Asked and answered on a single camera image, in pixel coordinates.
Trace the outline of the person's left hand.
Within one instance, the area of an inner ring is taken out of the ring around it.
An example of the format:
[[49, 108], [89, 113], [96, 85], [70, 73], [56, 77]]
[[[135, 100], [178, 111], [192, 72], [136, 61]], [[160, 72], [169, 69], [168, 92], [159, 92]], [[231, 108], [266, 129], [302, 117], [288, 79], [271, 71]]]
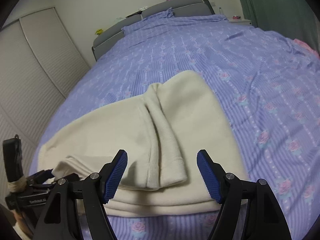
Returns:
[[16, 220], [16, 223], [13, 226], [13, 228], [15, 229], [17, 234], [21, 237], [21, 239], [25, 239], [25, 240], [32, 239], [33, 233], [29, 229], [28, 225], [26, 224], [22, 214], [19, 212], [16, 212], [15, 210], [12, 210], [11, 212], [13, 213], [14, 218]]

